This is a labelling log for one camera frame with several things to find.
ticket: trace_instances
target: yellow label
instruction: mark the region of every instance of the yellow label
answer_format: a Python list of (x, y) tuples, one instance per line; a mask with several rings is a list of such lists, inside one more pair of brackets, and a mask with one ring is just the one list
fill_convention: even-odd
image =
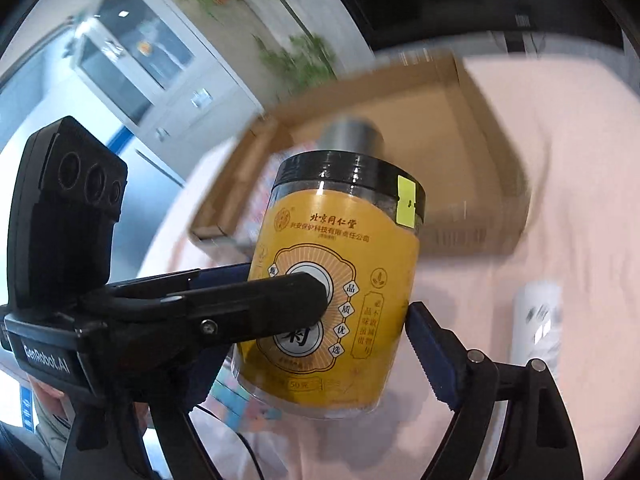
[(398, 211), (396, 222), (413, 229), (415, 227), (415, 182), (398, 175)]
[(249, 279), (307, 272), (325, 286), (329, 306), (313, 327), (240, 344), (242, 377), (302, 406), (375, 404), (396, 353), (417, 257), (414, 234), (366, 200), (304, 190), (276, 202)]

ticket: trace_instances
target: yellow price sticker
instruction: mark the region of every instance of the yellow price sticker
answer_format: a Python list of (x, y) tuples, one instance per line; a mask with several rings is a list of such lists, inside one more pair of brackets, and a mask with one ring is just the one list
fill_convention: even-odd
[(398, 175), (398, 212), (396, 223), (415, 228), (415, 182)]

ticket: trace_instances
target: cabinet handle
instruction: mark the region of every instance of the cabinet handle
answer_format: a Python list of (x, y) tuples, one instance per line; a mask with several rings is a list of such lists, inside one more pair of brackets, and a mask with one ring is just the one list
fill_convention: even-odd
[(171, 137), (171, 135), (169, 135), (167, 130), (164, 128), (156, 128), (156, 139), (160, 142), (165, 142), (169, 137)]
[(114, 41), (106, 40), (104, 44), (109, 49), (109, 51), (113, 54), (113, 57), (115, 59), (120, 59), (127, 52), (126, 50), (124, 50), (123, 46), (115, 43)]
[(206, 107), (213, 101), (211, 94), (207, 92), (206, 88), (201, 88), (200, 90), (193, 93), (191, 96), (191, 104), (195, 106), (198, 110)]

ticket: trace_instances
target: table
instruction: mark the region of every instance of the table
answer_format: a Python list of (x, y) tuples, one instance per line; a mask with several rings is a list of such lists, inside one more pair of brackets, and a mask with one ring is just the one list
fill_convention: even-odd
[[(504, 361), (516, 291), (533, 280), (558, 282), (559, 388), (585, 479), (602, 480), (640, 426), (640, 101), (596, 61), (502, 56), (465, 65), (523, 161), (529, 220), (508, 258), (421, 260), (412, 299), (428, 302), (468, 348)], [(213, 150), (194, 170), (142, 275), (212, 264), (186, 229), (232, 147)], [(375, 412), (357, 424), (284, 416), (272, 438), (286, 443), (279, 449), (291, 479), (413, 479), (450, 418), (403, 335)], [(480, 463), (476, 475), (482, 478)]]

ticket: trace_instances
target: cardboard box lid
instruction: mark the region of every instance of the cardboard box lid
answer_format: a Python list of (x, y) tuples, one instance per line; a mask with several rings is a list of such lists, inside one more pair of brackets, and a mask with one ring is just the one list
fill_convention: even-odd
[[(526, 222), (527, 181), (484, 97), (451, 54), (324, 85), (255, 121), (228, 164), (233, 168), (224, 174), (225, 168), (212, 188), (209, 198), (217, 197), (216, 206), (205, 200), (194, 218), (194, 232), (211, 232), (214, 224), (221, 234), (232, 234), (241, 214), (238, 202), (248, 195), (268, 156), (318, 139), (343, 115), (373, 122), (385, 139), (384, 158), (424, 187), (427, 229), (421, 239), (430, 251), (440, 252), (434, 245), (442, 236), (437, 232), (434, 237), (434, 230), (478, 226), (490, 235), (474, 235), (476, 241), (469, 242), (462, 237), (455, 243), (462, 247), (443, 252), (478, 252), (479, 246), (513, 250)], [(201, 214), (205, 209), (208, 214)], [(499, 240), (500, 233), (510, 240), (509, 247)]]

